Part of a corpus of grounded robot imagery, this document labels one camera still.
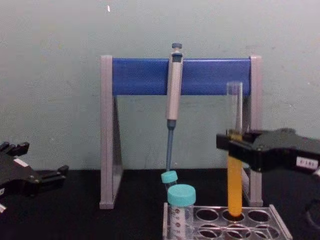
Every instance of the pale green wall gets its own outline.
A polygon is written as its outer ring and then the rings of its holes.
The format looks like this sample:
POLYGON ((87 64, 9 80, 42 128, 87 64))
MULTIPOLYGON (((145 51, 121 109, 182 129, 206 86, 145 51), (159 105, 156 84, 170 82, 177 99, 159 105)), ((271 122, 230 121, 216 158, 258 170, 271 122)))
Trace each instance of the pale green wall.
MULTIPOLYGON (((318 0, 2 0, 0 139, 31 143, 37 169, 100 167, 99 56, 262 55, 263 127, 320 138, 318 0)), ((223 97, 181 99, 178 168, 224 167, 223 97)), ((165 97, 119 99, 126 168, 163 168, 165 97)))

